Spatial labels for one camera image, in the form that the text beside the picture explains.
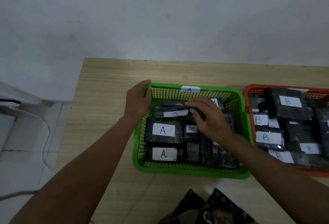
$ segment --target basket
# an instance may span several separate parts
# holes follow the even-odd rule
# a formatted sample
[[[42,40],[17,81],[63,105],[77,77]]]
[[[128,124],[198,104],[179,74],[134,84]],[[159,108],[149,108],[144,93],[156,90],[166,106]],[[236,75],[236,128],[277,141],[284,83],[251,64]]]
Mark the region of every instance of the basket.
[[[283,89],[295,88],[301,89],[301,91],[305,91],[303,93],[304,98],[312,98],[312,99],[321,99],[329,106],[329,89],[320,89],[320,88],[307,88],[307,87],[296,87],[296,86],[282,86],[282,85],[268,85],[268,84],[250,84],[247,85],[243,89],[243,95],[245,97],[245,104],[247,108],[247,112],[250,116],[252,136],[254,144],[256,145],[256,128],[254,125],[254,117],[252,108],[249,105],[249,97],[248,94],[253,95],[262,95],[264,90],[269,87],[277,87]],[[305,172],[307,175],[312,177],[329,177],[329,168],[303,168],[294,165],[298,170]]]
[[[233,115],[238,133],[245,137],[249,142],[253,143],[250,117],[246,113],[245,100],[240,91],[227,87],[200,86],[200,92],[192,93],[181,92],[182,85],[180,84],[150,83],[147,87],[148,86],[152,86],[151,108],[162,105],[162,101],[164,99],[187,101],[192,97],[198,96],[222,98],[225,106],[225,112]],[[242,164],[239,164],[237,169],[217,169],[194,164],[146,161],[144,159],[145,143],[143,140],[146,118],[148,116],[151,117],[151,114],[152,113],[149,111],[149,113],[138,124],[134,133],[135,142],[133,150],[133,163],[138,170],[148,173],[202,176],[212,178],[246,179],[250,176],[250,172]],[[179,117],[179,119],[191,120],[192,116],[187,115]]]

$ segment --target dark patterned fabric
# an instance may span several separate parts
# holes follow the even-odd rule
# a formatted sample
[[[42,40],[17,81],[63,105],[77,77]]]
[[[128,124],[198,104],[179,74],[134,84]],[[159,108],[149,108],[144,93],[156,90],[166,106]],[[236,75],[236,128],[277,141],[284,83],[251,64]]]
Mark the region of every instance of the dark patterned fabric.
[[[207,202],[190,189],[174,212],[158,222],[158,224],[169,223],[258,224],[249,214],[216,188]]]

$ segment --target wooden table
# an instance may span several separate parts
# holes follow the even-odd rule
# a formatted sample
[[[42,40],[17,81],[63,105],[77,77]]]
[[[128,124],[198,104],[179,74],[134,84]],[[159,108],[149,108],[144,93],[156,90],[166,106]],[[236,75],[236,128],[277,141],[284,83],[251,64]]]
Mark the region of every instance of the wooden table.
[[[86,58],[56,171],[117,122],[124,112],[126,91],[146,79],[240,90],[252,83],[329,88],[329,67]],[[93,216],[96,224],[156,223],[174,210],[188,189],[207,199],[214,187],[259,223],[294,223],[253,177],[233,180],[142,173],[132,163],[133,145],[131,136]],[[328,179],[318,180],[329,185]]]

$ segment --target handwritten label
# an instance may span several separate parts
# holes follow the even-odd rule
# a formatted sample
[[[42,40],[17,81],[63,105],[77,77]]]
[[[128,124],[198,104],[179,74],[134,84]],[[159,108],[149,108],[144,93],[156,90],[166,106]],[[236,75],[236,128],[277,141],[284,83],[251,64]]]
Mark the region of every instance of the handwritten label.
[[[257,98],[257,102],[260,104],[260,103],[263,103],[265,102],[265,98]]]
[[[294,163],[293,157],[291,156],[291,153],[289,151],[280,152],[280,151],[269,150],[269,154],[279,159],[282,162],[288,164]]]
[[[219,107],[219,106],[218,106],[218,100],[217,100],[217,98],[212,98],[211,101],[213,101],[213,102],[215,103],[215,105],[216,105],[217,107]]]
[[[301,93],[306,93],[309,89],[299,89],[299,88],[288,88],[288,90],[300,91]]]
[[[176,161],[177,150],[175,148],[153,148],[152,160],[154,161]]]
[[[299,98],[293,98],[293,97],[286,97],[286,96],[279,96],[280,102],[282,105],[286,106],[293,106],[293,107],[302,107],[302,103],[300,102]]]
[[[256,142],[258,143],[272,143],[272,144],[282,144],[281,134],[274,132],[256,132]]]
[[[200,92],[200,87],[197,86],[187,86],[187,85],[183,85],[181,88],[181,92]]]
[[[155,123],[153,124],[152,134],[160,136],[175,136],[175,125]]]
[[[254,115],[255,125],[267,125],[269,121],[268,115]]]
[[[196,125],[187,125],[186,132],[187,133],[198,133],[198,127]]]
[[[165,111],[163,113],[163,117],[179,117],[179,116],[186,116],[187,114],[188,114],[188,110]]]
[[[321,147],[318,143],[300,143],[299,145],[306,154],[321,154]]]
[[[269,127],[271,127],[271,128],[280,128],[278,120],[276,120],[275,118],[273,118],[273,119],[269,118]]]

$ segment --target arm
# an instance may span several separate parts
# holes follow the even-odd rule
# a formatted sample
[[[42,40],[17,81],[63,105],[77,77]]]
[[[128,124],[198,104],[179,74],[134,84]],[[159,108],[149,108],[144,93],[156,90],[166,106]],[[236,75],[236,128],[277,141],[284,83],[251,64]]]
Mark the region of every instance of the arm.
[[[151,87],[145,97],[142,89],[149,82],[143,81],[127,92],[124,116],[48,181],[11,224],[89,223],[131,133],[148,112]]]
[[[199,130],[238,158],[296,223],[328,223],[329,188],[234,134],[222,111],[209,98],[192,98]]]

